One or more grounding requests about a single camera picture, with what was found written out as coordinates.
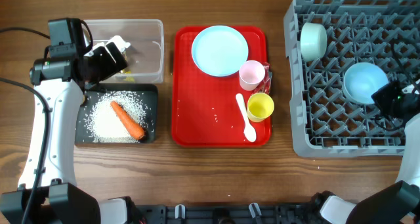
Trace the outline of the white tissue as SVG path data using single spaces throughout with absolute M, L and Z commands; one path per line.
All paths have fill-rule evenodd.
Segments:
M 107 41 L 99 41 L 98 43 L 93 45 L 93 48 L 85 54 L 85 56 L 93 56 L 93 51 L 98 47 L 105 47 L 107 44 L 113 43 L 119 50 L 120 53 L 124 53 L 131 44 L 125 41 L 120 35 L 113 36 L 110 40 Z

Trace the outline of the yellow snack wrapper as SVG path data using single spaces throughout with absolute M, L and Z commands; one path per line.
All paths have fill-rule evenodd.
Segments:
M 123 81 L 127 81 L 130 83 L 135 83 L 134 77 L 131 76 L 131 71 L 127 69 L 123 69 L 120 71 L 121 74 L 123 74 Z

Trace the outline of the light blue bowl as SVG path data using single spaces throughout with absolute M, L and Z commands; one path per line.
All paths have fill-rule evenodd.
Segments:
M 359 62 L 345 72 L 342 91 L 346 99 L 356 104 L 374 104 L 372 95 L 389 83 L 385 72 L 378 66 Z

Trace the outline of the white rice pile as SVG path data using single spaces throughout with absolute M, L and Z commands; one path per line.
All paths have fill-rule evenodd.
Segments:
M 78 143 L 151 143 L 155 138 L 158 95 L 154 91 L 88 92 L 77 116 Z M 110 103 L 116 101 L 144 130 L 136 140 L 130 136 Z

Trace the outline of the orange carrot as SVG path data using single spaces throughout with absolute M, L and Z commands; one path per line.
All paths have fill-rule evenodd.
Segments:
M 130 136 L 136 140 L 141 140 L 145 136 L 143 128 L 116 101 L 112 101 L 110 105 Z

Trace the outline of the mint green bowl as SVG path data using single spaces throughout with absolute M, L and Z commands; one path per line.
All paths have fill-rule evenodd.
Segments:
M 322 58 L 327 49 L 327 32 L 323 25 L 305 23 L 301 31 L 301 55 L 305 62 Z

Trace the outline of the light blue plate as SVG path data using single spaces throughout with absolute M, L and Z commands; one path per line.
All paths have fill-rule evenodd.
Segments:
M 211 26 L 193 40 L 191 55 L 205 74 L 225 77 L 235 74 L 249 56 L 244 36 L 229 26 Z

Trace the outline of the pink plastic cup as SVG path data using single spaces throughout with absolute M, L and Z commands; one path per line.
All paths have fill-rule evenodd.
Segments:
M 264 79 L 264 66 L 256 60 L 246 61 L 239 70 L 240 86 L 246 91 L 254 90 Z

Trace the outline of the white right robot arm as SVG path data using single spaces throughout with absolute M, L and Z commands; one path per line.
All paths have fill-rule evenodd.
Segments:
M 372 94 L 386 118 L 403 120 L 405 150 L 395 184 L 353 204 L 331 195 L 320 208 L 330 223 L 399 223 L 407 214 L 419 222 L 419 82 L 405 88 L 392 81 Z

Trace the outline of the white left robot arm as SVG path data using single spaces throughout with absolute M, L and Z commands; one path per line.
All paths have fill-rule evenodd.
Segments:
M 18 188 L 1 195 L 9 223 L 100 223 L 98 201 L 77 187 L 74 144 L 84 92 L 127 67 L 115 43 L 94 47 L 78 18 L 50 20 L 43 58 L 30 69 L 35 96 L 30 150 Z

